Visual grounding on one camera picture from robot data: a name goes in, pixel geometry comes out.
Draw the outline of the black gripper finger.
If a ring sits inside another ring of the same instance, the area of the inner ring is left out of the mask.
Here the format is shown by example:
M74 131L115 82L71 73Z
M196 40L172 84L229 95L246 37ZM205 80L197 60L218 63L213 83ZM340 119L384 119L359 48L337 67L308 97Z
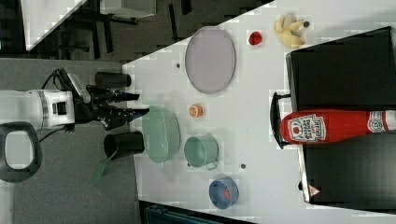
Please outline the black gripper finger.
M113 91L108 98L109 102L126 102L126 101L137 101L139 99L139 94L129 93L125 91Z
M110 121L112 122L131 122L134 119L141 118L149 112L148 108L115 108L111 110Z

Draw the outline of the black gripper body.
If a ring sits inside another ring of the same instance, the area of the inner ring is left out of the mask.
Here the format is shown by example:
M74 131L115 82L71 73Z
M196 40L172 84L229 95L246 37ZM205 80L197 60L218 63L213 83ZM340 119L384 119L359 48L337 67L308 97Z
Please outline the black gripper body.
M81 96L74 98L75 123L99 121L107 131L114 129L116 112L110 103L115 101L116 92L93 85L87 85L83 90Z

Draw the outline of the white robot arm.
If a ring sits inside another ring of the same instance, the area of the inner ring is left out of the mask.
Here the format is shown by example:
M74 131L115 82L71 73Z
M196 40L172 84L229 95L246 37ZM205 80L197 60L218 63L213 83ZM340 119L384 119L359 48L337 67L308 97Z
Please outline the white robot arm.
M137 101L138 94L125 91L86 86L79 94L67 91L1 90L1 123L28 122L36 131L64 126L73 130L77 124L99 121L107 131L119 128L145 116L148 108L118 108L110 103Z

